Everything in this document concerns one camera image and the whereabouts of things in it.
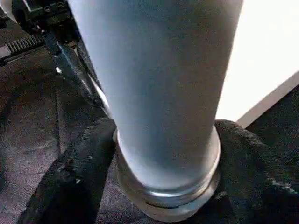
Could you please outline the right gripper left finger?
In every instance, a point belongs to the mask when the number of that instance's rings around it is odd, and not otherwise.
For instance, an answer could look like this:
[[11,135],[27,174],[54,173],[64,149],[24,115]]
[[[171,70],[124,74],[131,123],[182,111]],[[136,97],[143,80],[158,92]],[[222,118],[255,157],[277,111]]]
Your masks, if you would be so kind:
[[95,223],[115,153],[115,130],[109,118],[87,126],[51,164],[17,222]]

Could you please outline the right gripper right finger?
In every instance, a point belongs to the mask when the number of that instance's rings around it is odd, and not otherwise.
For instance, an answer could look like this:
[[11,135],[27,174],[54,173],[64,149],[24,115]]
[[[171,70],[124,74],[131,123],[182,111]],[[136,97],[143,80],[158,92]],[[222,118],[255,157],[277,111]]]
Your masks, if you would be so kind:
[[299,157],[285,161],[233,121],[217,120],[221,171],[237,224],[297,224],[299,222]]

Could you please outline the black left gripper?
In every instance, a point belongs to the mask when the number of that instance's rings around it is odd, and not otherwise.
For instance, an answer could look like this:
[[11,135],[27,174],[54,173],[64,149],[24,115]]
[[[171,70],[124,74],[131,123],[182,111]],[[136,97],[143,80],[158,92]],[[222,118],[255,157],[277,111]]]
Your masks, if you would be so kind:
[[[66,0],[2,0],[1,29],[7,21],[18,24],[28,37],[0,48],[0,64],[18,60],[40,49],[53,55],[56,72],[70,82],[88,103],[109,114],[109,105]],[[77,45],[77,54],[73,49]]]

